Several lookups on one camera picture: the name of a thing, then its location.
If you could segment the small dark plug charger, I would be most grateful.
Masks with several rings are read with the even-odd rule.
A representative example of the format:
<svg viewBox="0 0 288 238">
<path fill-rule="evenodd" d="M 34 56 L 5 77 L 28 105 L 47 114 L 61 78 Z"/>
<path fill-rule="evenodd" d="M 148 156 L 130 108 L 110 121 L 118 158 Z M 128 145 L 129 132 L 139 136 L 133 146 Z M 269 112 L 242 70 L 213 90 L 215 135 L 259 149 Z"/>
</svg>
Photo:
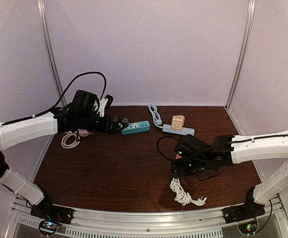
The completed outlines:
<svg viewBox="0 0 288 238">
<path fill-rule="evenodd" d="M 125 126 L 129 126 L 129 120 L 127 118 L 123 118 L 122 122 L 125 124 Z"/>
</svg>

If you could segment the teal power strip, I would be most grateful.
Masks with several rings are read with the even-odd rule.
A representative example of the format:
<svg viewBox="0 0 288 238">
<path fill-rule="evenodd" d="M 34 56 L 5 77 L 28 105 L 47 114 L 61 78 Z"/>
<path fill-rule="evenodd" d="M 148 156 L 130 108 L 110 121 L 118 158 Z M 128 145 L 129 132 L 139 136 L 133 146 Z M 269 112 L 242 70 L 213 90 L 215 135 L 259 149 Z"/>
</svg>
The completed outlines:
<svg viewBox="0 0 288 238">
<path fill-rule="evenodd" d="M 121 131 L 121 134 L 129 135 L 146 131 L 150 131 L 150 124 L 147 120 L 130 123 L 128 127 Z"/>
</svg>

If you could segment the pink round plug adapter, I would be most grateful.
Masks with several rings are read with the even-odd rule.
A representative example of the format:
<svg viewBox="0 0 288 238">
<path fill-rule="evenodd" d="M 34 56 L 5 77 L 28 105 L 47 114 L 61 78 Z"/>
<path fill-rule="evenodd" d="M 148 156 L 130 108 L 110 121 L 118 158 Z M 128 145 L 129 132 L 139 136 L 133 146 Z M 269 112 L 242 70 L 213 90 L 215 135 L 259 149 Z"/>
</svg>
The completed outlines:
<svg viewBox="0 0 288 238">
<path fill-rule="evenodd" d="M 85 129 L 79 129 L 78 130 L 78 135 L 80 137 L 88 137 L 88 136 L 92 135 L 92 132 L 89 132 L 89 131 L 87 131 Z"/>
</svg>

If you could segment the blue-grey power strip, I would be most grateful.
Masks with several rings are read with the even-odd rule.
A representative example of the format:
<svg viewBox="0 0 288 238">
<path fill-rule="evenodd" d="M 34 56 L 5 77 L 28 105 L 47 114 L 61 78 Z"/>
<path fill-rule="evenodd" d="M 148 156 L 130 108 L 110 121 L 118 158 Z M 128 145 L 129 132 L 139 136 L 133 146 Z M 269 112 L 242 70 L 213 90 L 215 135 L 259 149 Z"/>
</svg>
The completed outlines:
<svg viewBox="0 0 288 238">
<path fill-rule="evenodd" d="M 195 130 L 193 128 L 182 127 L 181 129 L 173 129 L 171 125 L 164 124 L 162 127 L 162 131 L 171 134 L 178 134 L 178 135 L 192 135 L 194 136 Z"/>
</svg>

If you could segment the beige cube socket adapter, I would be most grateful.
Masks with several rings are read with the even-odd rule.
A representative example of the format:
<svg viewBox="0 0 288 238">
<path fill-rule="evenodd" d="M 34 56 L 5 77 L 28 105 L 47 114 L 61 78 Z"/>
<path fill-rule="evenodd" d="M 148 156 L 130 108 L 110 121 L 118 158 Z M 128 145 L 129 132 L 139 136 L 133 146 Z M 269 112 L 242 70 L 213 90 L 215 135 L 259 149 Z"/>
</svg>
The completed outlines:
<svg viewBox="0 0 288 238">
<path fill-rule="evenodd" d="M 172 117 L 171 128 L 175 130 L 181 130 L 185 123 L 185 117 L 183 115 L 174 115 Z"/>
</svg>

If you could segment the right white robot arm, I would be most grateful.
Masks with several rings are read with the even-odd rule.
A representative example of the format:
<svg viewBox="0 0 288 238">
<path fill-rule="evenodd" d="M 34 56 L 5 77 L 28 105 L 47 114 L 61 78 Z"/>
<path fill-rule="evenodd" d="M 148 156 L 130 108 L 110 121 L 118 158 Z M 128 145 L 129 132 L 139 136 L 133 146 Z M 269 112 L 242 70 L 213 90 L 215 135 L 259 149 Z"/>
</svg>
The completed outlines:
<svg viewBox="0 0 288 238">
<path fill-rule="evenodd" d="M 224 135 L 211 145 L 187 134 L 181 137 L 174 149 L 178 158 L 171 163 L 173 179 L 170 189 L 174 200 L 185 206 L 190 203 L 203 206 L 206 198 L 193 199 L 180 183 L 180 178 L 206 171 L 218 172 L 220 167 L 248 161 L 284 159 L 285 162 L 272 175 L 247 191 L 240 215 L 250 219 L 274 195 L 288 187 L 288 130 L 265 135 Z"/>
</svg>

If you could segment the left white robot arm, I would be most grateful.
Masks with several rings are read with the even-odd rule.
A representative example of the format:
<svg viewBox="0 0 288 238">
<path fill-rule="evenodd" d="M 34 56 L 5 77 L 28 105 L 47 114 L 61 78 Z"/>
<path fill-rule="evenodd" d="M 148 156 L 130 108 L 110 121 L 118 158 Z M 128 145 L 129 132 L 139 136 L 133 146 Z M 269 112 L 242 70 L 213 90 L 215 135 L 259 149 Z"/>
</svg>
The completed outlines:
<svg viewBox="0 0 288 238">
<path fill-rule="evenodd" d="M 83 129 L 88 132 L 119 134 L 125 127 L 125 123 L 118 116 L 75 116 L 60 108 L 22 121 L 0 123 L 0 183 L 37 206 L 37 212 L 45 220 L 52 220 L 57 214 L 56 208 L 45 201 L 47 196 L 41 188 L 7 164 L 3 151 L 26 141 L 67 131 Z"/>
</svg>

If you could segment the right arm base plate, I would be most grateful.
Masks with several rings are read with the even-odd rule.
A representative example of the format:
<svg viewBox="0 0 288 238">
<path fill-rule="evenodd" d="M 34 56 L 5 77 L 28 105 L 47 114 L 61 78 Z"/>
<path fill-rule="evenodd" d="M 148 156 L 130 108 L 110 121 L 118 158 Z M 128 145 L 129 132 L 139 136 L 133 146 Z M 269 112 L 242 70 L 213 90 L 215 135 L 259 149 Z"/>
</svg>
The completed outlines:
<svg viewBox="0 0 288 238">
<path fill-rule="evenodd" d="M 227 224 L 240 222 L 265 214 L 265 206 L 257 203 L 241 204 L 222 209 Z"/>
</svg>

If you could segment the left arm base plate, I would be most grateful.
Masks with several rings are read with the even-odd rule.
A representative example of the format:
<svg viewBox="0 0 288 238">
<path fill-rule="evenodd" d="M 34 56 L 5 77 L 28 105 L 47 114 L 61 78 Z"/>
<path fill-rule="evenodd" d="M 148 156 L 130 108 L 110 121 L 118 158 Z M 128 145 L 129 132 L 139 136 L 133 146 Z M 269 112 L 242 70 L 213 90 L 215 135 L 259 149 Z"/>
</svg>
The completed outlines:
<svg viewBox="0 0 288 238">
<path fill-rule="evenodd" d="M 46 202 L 39 205 L 33 205 L 30 214 L 54 223 L 70 225 L 73 216 L 73 209 L 56 206 L 52 203 Z"/>
</svg>

